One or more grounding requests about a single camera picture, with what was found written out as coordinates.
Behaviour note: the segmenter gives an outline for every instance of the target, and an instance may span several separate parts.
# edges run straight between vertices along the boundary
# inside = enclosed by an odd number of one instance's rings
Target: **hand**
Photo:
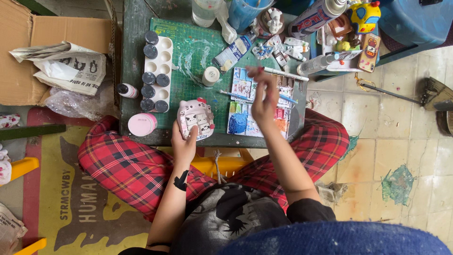
[[[272,78],[272,75],[264,73],[260,68],[247,67],[246,69],[248,76],[258,82],[255,101],[252,105],[252,116],[262,130],[269,125],[274,125],[275,108],[279,100],[277,81]],[[262,100],[266,86],[266,98]]]
[[[171,144],[173,147],[175,164],[182,164],[184,167],[189,167],[195,156],[195,147],[197,142],[198,126],[195,125],[190,130],[190,136],[187,140],[183,139],[179,130],[178,121],[173,122],[173,134]]]

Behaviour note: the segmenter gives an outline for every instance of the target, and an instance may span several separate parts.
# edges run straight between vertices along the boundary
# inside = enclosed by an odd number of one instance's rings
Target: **blue cup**
[[[272,4],[273,0],[261,0],[258,7],[256,4],[258,0],[232,0],[230,10],[228,12],[228,24],[236,30],[237,33],[241,33],[246,29],[253,19],[258,14]]]

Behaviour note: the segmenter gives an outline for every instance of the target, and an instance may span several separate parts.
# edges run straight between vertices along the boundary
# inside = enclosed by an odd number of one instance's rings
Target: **pink paint jar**
[[[156,129],[157,119],[153,114],[139,113],[130,117],[127,126],[133,135],[143,137]]]

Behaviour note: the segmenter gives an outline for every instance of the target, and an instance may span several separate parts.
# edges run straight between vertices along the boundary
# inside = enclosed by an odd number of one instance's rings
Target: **wooden table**
[[[193,24],[192,5],[189,0],[125,0],[123,13],[123,51],[121,60],[121,82],[131,84],[140,90],[143,86],[141,76],[144,71],[143,47],[145,41],[143,34],[149,30],[150,18],[161,18]],[[289,23],[295,16],[284,14],[285,21]],[[215,21],[211,29],[221,30],[220,24]],[[299,61],[292,59],[289,63],[290,72],[296,73]],[[307,83],[301,83],[301,87],[294,87],[293,98],[299,100],[291,113],[288,141],[293,141],[300,134],[304,126],[305,99],[307,95]],[[150,146],[171,146],[171,130],[156,129],[144,137],[130,135],[127,127],[129,118],[141,113],[141,96],[135,99],[121,97],[120,109],[120,134],[130,137],[136,142]],[[197,146],[202,147],[242,147],[242,148],[266,148],[266,143],[261,137],[249,137],[230,135],[226,133],[214,133],[210,137],[198,141]]]

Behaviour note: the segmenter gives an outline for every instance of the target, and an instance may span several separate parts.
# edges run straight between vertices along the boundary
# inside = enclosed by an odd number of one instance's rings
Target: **red plaid pants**
[[[122,137],[118,120],[104,117],[87,133],[78,159],[82,171],[152,221],[173,170],[173,158],[162,151]],[[302,136],[291,143],[313,181],[323,176],[343,156],[349,136],[342,124],[306,109]],[[243,167],[229,182],[259,189],[276,199],[286,211],[288,202],[269,156]],[[190,166],[187,201],[217,183]]]

